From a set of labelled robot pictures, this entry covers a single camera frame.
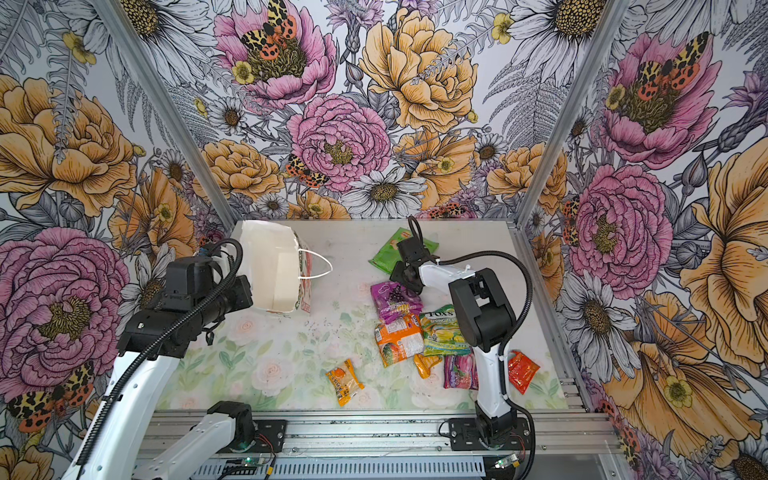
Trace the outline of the green Lay's chips bag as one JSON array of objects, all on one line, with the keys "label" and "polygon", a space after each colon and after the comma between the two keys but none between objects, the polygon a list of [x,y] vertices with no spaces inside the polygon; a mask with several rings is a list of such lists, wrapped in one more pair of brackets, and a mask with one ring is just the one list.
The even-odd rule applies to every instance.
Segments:
[{"label": "green Lay's chips bag", "polygon": [[413,236],[410,230],[399,228],[378,250],[378,252],[368,261],[373,267],[390,275],[396,263],[401,260],[398,250],[398,244]]}]

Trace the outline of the aluminium front rail frame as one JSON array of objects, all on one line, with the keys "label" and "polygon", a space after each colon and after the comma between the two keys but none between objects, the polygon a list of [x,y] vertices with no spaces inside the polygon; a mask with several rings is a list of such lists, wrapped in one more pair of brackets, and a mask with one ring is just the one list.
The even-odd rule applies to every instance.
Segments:
[{"label": "aluminium front rail frame", "polygon": [[[608,454],[619,439],[605,414],[534,410],[536,452]],[[430,455],[452,453],[449,420],[474,422],[468,411],[267,411],[257,420],[287,422],[280,443],[285,457]]]}]

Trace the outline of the orange Fox's fruits candy bag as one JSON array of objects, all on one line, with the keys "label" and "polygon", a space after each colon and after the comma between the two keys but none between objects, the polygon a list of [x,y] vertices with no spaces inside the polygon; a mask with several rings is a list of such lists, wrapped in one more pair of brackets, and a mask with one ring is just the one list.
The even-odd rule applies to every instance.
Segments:
[{"label": "orange Fox's fruits candy bag", "polygon": [[413,314],[380,323],[374,338],[385,368],[422,354],[425,348],[418,317]]}]

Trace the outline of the floral table mat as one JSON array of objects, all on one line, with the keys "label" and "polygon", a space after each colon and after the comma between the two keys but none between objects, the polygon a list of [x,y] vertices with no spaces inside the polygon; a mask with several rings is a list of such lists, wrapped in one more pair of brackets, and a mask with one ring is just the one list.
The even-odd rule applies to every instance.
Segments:
[{"label": "floral table mat", "polygon": [[248,403],[256,411],[335,410],[339,404],[326,374],[351,361],[364,388],[347,409],[464,410],[476,394],[444,386],[444,368],[420,376],[413,360],[382,362],[374,339],[378,323],[370,288],[316,284],[309,314],[231,315],[208,346],[188,350],[159,403],[162,410],[204,410],[219,400]]}]

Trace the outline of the purple Fox's berries candy bag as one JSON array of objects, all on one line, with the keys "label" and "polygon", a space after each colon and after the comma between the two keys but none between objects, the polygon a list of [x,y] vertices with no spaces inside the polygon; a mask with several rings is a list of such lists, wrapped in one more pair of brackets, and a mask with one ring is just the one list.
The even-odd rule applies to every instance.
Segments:
[{"label": "purple Fox's berries candy bag", "polygon": [[472,354],[444,357],[445,389],[477,390],[478,386],[477,368]]}]

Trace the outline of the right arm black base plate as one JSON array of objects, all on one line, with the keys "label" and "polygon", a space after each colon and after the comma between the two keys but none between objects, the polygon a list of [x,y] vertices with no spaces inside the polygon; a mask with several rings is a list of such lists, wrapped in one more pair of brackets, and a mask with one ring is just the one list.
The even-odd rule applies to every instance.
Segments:
[{"label": "right arm black base plate", "polygon": [[510,432],[495,437],[493,440],[483,440],[476,425],[475,418],[452,417],[447,419],[438,430],[452,451],[517,451],[530,450],[534,435],[529,422],[519,418],[517,426]]}]

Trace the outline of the small orange yellow snack packet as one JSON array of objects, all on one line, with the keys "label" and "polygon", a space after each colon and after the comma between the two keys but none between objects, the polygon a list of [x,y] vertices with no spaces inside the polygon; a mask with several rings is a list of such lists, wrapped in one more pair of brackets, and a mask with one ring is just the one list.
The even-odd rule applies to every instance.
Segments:
[{"label": "small orange yellow snack packet", "polygon": [[358,379],[351,359],[346,359],[338,366],[325,373],[331,383],[340,407],[346,406],[365,386]]}]

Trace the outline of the green Fox's lemon candy bag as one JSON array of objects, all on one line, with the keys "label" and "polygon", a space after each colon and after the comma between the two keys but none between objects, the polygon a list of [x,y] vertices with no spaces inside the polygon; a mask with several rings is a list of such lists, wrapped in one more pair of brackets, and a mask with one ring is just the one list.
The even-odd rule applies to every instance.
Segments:
[{"label": "green Fox's lemon candy bag", "polygon": [[425,356],[465,356],[471,353],[470,345],[460,330],[452,304],[419,316]]}]

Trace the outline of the white paper gift bag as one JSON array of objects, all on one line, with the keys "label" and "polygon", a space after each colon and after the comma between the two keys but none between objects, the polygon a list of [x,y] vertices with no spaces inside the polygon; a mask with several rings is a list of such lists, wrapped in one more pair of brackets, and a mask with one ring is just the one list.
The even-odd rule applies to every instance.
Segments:
[{"label": "white paper gift bag", "polygon": [[311,311],[312,282],[333,271],[332,263],[312,251],[289,226],[243,220],[232,238],[243,249],[238,273],[251,286],[253,306],[273,314]]}]

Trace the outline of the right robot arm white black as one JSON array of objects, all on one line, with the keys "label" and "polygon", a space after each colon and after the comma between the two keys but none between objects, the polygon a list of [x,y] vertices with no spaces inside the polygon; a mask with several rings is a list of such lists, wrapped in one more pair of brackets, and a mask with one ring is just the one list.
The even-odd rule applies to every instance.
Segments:
[{"label": "right robot arm white black", "polygon": [[[390,279],[415,293],[433,288],[450,295],[459,328],[473,351],[478,375],[475,400],[476,428],[482,441],[497,445],[526,427],[535,448],[535,424],[531,413],[515,403],[508,392],[507,344],[521,328],[533,300],[530,272],[515,256],[497,250],[472,252],[442,260],[432,255],[422,240],[413,236],[397,243],[400,259]],[[525,298],[515,312],[497,274],[490,268],[474,270],[469,261],[493,257],[507,260],[521,272]]]}]

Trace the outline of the purple raisin snack bag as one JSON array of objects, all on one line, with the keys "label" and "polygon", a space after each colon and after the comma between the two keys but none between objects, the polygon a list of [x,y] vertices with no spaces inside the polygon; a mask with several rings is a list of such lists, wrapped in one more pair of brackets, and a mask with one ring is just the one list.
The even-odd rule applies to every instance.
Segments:
[{"label": "purple raisin snack bag", "polygon": [[370,291],[378,318],[384,324],[390,324],[408,314],[418,315],[423,310],[420,296],[397,282],[374,284]]}]

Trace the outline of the small red snack packet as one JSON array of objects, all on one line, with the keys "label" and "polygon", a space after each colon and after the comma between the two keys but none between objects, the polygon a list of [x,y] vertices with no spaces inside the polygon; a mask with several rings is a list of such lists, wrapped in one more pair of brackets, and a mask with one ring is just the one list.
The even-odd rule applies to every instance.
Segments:
[{"label": "small red snack packet", "polygon": [[523,352],[510,352],[507,360],[508,381],[520,394],[527,392],[539,369],[540,366]]}]

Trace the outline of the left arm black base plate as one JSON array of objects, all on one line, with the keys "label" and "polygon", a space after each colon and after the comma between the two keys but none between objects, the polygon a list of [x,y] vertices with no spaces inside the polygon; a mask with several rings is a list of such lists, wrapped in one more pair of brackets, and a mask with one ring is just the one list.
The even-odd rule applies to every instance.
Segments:
[{"label": "left arm black base plate", "polygon": [[257,419],[250,424],[237,420],[234,439],[218,454],[281,453],[286,429],[285,420]]}]

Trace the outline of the small orange candy packet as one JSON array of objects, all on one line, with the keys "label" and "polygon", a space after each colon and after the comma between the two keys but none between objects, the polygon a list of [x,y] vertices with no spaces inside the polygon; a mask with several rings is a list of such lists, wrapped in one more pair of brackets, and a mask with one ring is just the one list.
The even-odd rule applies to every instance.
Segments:
[{"label": "small orange candy packet", "polygon": [[443,358],[441,356],[425,356],[423,354],[416,354],[413,357],[414,365],[422,379],[428,379],[431,376],[432,370],[440,364],[442,360]]}]

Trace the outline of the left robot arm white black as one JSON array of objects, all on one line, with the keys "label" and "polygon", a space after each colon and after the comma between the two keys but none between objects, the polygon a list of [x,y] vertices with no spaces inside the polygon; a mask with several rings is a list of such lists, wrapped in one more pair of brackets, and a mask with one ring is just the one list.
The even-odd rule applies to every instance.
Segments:
[{"label": "left robot arm white black", "polygon": [[225,448],[248,449],[256,431],[249,406],[220,401],[182,438],[144,465],[140,446],[157,403],[189,345],[231,312],[251,306],[251,287],[239,274],[242,252],[215,280],[210,255],[182,258],[169,266],[154,306],[135,314],[118,343],[105,396],[89,426],[67,479],[188,479]]}]

